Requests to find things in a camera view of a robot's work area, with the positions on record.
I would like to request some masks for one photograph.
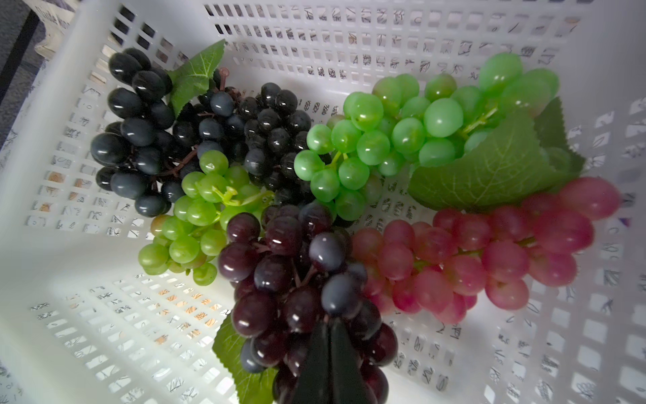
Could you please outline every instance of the artificial grape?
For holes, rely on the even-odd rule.
[[[401,84],[394,77],[384,77],[375,83],[372,94],[378,97],[384,106],[384,114],[395,116],[402,105]]]
[[[464,113],[460,104],[452,98],[440,98],[424,113],[426,132],[436,138],[446,138],[460,129]]]
[[[399,153],[415,153],[426,141],[424,125],[415,118],[404,118],[393,129],[393,148]]]
[[[453,288],[441,273],[424,270],[415,276],[413,294],[422,308],[437,314],[451,303]]]
[[[125,163],[130,156],[130,143],[114,133],[96,135],[90,143],[90,152],[97,163],[110,167]]]
[[[112,77],[122,83],[130,85],[132,78],[143,67],[139,61],[131,55],[125,53],[115,53],[108,60],[108,69]]]
[[[143,101],[132,91],[119,87],[108,94],[108,108],[119,118],[126,119],[143,113]]]
[[[484,290],[491,303],[504,310],[520,310],[529,302],[529,288],[522,279],[504,283],[489,278]]]
[[[220,252],[218,271],[228,281],[241,281],[253,272],[259,260],[254,247],[234,242]]]
[[[534,237],[547,251],[572,254],[594,241],[590,219],[569,209],[547,211],[534,222]]]
[[[505,86],[523,73],[521,58],[513,53],[499,53],[485,61],[480,68],[478,84],[489,94],[500,94]]]
[[[570,254],[551,253],[540,246],[525,251],[529,256],[529,274],[545,286],[559,288],[576,278],[576,260]]]
[[[577,178],[563,187],[558,195],[563,206],[590,220],[610,217],[621,205],[617,188],[602,178]]]
[[[457,246],[465,251],[484,248],[493,235],[487,217],[473,214],[458,217],[453,223],[452,233]]]
[[[446,138],[430,138],[419,151],[419,165],[438,167],[455,160],[455,146]]]
[[[267,292],[255,291],[243,296],[233,307],[233,328],[243,337],[256,337],[271,326],[277,312],[276,299]]]
[[[399,171],[402,169],[405,162],[406,159],[404,159],[404,157],[400,153],[395,150],[391,150],[384,161],[379,164],[377,169],[383,176],[395,176],[399,174]]]
[[[150,178],[137,171],[119,170],[110,179],[112,191],[123,198],[137,199],[149,188]]]

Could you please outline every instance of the grape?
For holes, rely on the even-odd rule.
[[[348,274],[334,275],[323,286],[321,306],[330,316],[351,319],[359,313],[361,305],[362,301],[355,289],[355,282]]]
[[[401,84],[394,77],[384,77],[375,83],[372,94],[378,97],[384,106],[384,114],[395,116],[402,105]]]
[[[441,73],[426,83],[424,96],[432,103],[440,98],[447,98],[457,89],[457,83],[453,76]]]
[[[168,260],[168,249],[159,244],[148,244],[139,251],[138,259],[144,268],[157,268]]]
[[[540,246],[525,249],[529,255],[529,274],[535,280],[552,288],[569,285],[576,278],[574,257],[546,251]]]
[[[280,315],[292,332],[308,334],[314,330],[322,312],[318,290],[305,285],[287,295]]]
[[[478,84],[489,94],[499,94],[504,87],[523,73],[521,58],[513,53],[499,53],[485,61],[480,68]]]
[[[132,78],[143,67],[141,63],[131,55],[125,53],[115,53],[108,60],[108,68],[112,77],[122,83],[130,85]]]
[[[382,323],[379,331],[364,343],[366,359],[379,367],[387,366],[395,359],[398,345],[393,329]]]
[[[332,145],[341,153],[350,153],[356,150],[360,137],[361,131],[347,120],[337,123],[331,132]]]
[[[415,276],[413,294],[422,308],[437,314],[451,303],[453,288],[441,273],[422,271]]]
[[[492,238],[492,230],[484,215],[467,214],[455,220],[453,237],[457,246],[465,251],[484,248]]]
[[[220,252],[218,271],[228,281],[241,281],[253,272],[259,260],[254,247],[234,242]]]
[[[569,209],[547,211],[534,222],[534,237],[547,251],[571,254],[588,248],[594,241],[590,219]]]
[[[400,153],[419,151],[426,141],[424,125],[415,118],[404,118],[393,129],[392,143]]]
[[[110,179],[112,191],[123,198],[137,199],[148,190],[150,178],[137,171],[117,171]]]
[[[390,153],[388,153],[388,156],[384,159],[384,161],[379,164],[378,170],[379,173],[383,176],[395,176],[399,174],[399,171],[402,169],[402,166],[406,160],[404,157],[398,153],[397,151],[391,150]]]
[[[621,205],[621,194],[602,178],[582,177],[570,181],[559,192],[563,206],[590,220],[612,216]]]
[[[530,234],[529,214],[515,206],[501,206],[489,217],[496,240],[520,241]]]
[[[529,289],[522,279],[503,283],[489,278],[484,290],[491,303],[504,310],[519,310],[529,302]]]
[[[90,152],[97,163],[105,166],[125,163],[130,156],[130,143],[114,133],[96,135],[90,143]]]
[[[231,322],[238,334],[255,337],[271,326],[276,313],[276,300],[267,292],[255,291],[236,303],[231,312]]]

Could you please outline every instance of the green leaf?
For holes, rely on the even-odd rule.
[[[505,118],[471,153],[440,167],[419,167],[408,193],[435,210],[486,211],[571,179],[541,155],[534,121],[518,112]]]
[[[240,404],[271,404],[271,388],[278,371],[268,368],[262,373],[247,373],[240,363],[240,350],[246,338],[238,335],[231,324],[231,314],[222,322],[213,341],[213,352],[233,376]]]
[[[176,118],[186,103],[209,89],[209,80],[213,78],[213,72],[224,55],[224,43],[224,39],[214,43],[169,72],[172,80],[169,99]]]

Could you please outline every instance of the green grape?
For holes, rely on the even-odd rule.
[[[207,230],[200,238],[200,247],[206,255],[219,255],[227,246],[227,233],[224,230]]]
[[[402,89],[402,105],[408,100],[419,95],[419,81],[410,73],[400,74],[395,77]]]
[[[339,195],[334,201],[337,214],[343,220],[353,222],[363,215],[366,210],[366,198],[361,192],[341,187]]]
[[[193,201],[186,215],[189,223],[195,226],[208,226],[215,222],[218,217],[218,209],[212,202],[204,199],[196,199]]]
[[[424,120],[424,112],[429,105],[431,105],[431,101],[427,100],[425,97],[413,97],[406,101],[402,107],[400,116],[402,118],[417,118],[422,121]]]
[[[364,133],[357,142],[357,156],[364,164],[380,164],[389,152],[388,136],[377,129]]]
[[[559,76],[557,76],[555,72],[552,72],[549,69],[545,69],[541,67],[539,69],[530,70],[527,73],[525,73],[524,77],[532,81],[542,80],[543,82],[545,82],[545,84],[547,84],[548,87],[550,87],[552,98],[556,97],[556,93],[559,92],[559,88],[561,86]]]
[[[480,68],[478,84],[483,92],[500,94],[505,86],[520,77],[523,62],[513,53],[498,53],[485,61]]]
[[[350,157],[339,166],[339,181],[348,189],[357,190],[366,185],[370,168],[359,157]]]
[[[309,183],[309,188],[314,197],[323,202],[330,202],[336,198],[340,187],[339,175],[332,168],[315,173]]]
[[[393,129],[393,147],[399,153],[419,151],[426,141],[424,125],[415,118],[404,118]]]
[[[456,89],[457,83],[453,76],[441,73],[426,83],[424,96],[433,103],[435,100],[450,97]]]
[[[238,189],[249,183],[249,173],[241,165],[229,167],[224,179],[227,180],[230,187]]]
[[[193,203],[193,199],[184,195],[175,201],[175,205],[172,207],[172,213],[176,218],[186,221],[186,213],[189,211],[189,206]]]
[[[426,132],[436,138],[446,138],[464,124],[464,113],[460,104],[451,98],[434,101],[424,113]]]
[[[391,150],[383,163],[379,164],[379,173],[383,176],[395,176],[399,174],[405,162],[406,159],[400,153]]]
[[[307,132],[307,147],[316,154],[326,154],[334,150],[332,129],[319,123]]]
[[[345,115],[336,114],[336,115],[333,115],[333,116],[329,117],[328,122],[326,123],[326,125],[327,125],[327,127],[330,128],[330,130],[332,130],[332,129],[334,129],[334,125],[336,125],[338,122],[341,122],[342,120],[345,120],[345,119],[346,119]]]
[[[229,160],[219,150],[209,150],[200,157],[200,168],[205,174],[216,173],[224,175],[229,168]]]
[[[369,131],[379,126],[381,118],[384,117],[384,106],[378,97],[361,92],[355,97],[353,105],[350,106],[349,117],[355,127],[361,131]],[[332,143],[334,143],[334,132],[332,133]]]
[[[310,181],[312,176],[323,168],[325,163],[312,150],[302,150],[294,159],[294,172],[303,181]]]
[[[543,80],[521,76],[509,84],[500,95],[499,108],[503,114],[526,111],[532,118],[543,112],[552,99],[550,87]]]
[[[361,131],[348,120],[337,123],[332,129],[332,144],[341,153],[350,153],[356,150],[360,137]]]
[[[446,138],[430,138],[419,151],[419,165],[438,167],[455,160],[455,146]]]
[[[384,106],[384,114],[395,116],[402,105],[402,87],[394,77],[384,77],[372,88],[372,94]]]
[[[175,241],[178,237],[189,234],[193,230],[193,225],[180,220],[175,216],[171,216],[166,220],[166,223],[163,224],[161,230],[164,237]]]
[[[489,135],[491,130],[483,129],[482,131],[473,132],[469,139],[464,143],[464,155],[471,153],[471,150],[475,149],[486,137]]]
[[[193,280],[198,286],[208,286],[215,281],[218,270],[215,265],[207,262],[206,264],[193,270]]]
[[[462,107],[465,122],[471,122],[483,113],[485,99],[480,89],[475,85],[460,87],[451,94],[451,98]]]
[[[222,201],[222,198],[215,190],[225,193],[228,185],[229,182],[222,175],[210,173],[198,181],[196,187],[204,200],[215,204]]]
[[[139,251],[139,265],[157,268],[168,260],[168,248],[159,244],[148,244]]]
[[[366,199],[368,205],[374,205],[379,202],[381,199],[381,193],[384,189],[384,186],[381,184],[381,180],[376,175],[371,175],[366,181],[366,185],[361,188],[361,194]]]

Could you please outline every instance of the pink grape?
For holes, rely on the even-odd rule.
[[[352,256],[359,261],[376,261],[384,238],[378,230],[362,228],[352,236]]]
[[[489,217],[496,240],[520,241],[529,237],[529,214],[515,206],[501,206]]]
[[[484,248],[492,237],[491,226],[484,215],[462,215],[453,224],[453,237],[457,246],[465,251]]]
[[[459,210],[447,207],[435,214],[433,217],[433,226],[451,232],[453,230],[455,220],[460,216],[462,216],[462,213]]]
[[[422,271],[415,277],[413,294],[419,305],[431,313],[441,313],[453,299],[451,284],[435,271]]]
[[[529,272],[527,253],[509,240],[489,244],[483,251],[482,261],[489,276],[500,282],[515,281]]]
[[[504,283],[489,278],[484,290],[491,303],[504,310],[518,310],[529,302],[529,288],[522,279]]]
[[[572,254],[594,241],[590,219],[569,209],[547,211],[534,223],[534,237],[547,251]]]
[[[457,254],[451,234],[441,228],[428,228],[415,240],[415,254],[431,264],[440,264]]]
[[[404,220],[393,220],[384,229],[384,244],[392,242],[400,242],[412,250],[415,244],[415,230]]]
[[[590,220],[612,216],[619,209],[621,194],[602,178],[581,177],[570,181],[559,192],[561,203]]]
[[[422,310],[413,294],[414,278],[395,282],[393,285],[393,303],[404,313],[415,314]]]
[[[470,255],[454,255],[444,263],[444,277],[455,293],[464,296],[477,295],[485,288],[484,270],[480,260]]]
[[[569,254],[557,254],[546,251],[540,246],[526,249],[529,261],[529,274],[535,280],[558,288],[569,285],[576,278],[576,260]]]
[[[403,243],[385,245],[379,252],[377,265],[383,276],[391,281],[402,281],[413,272],[415,257]]]

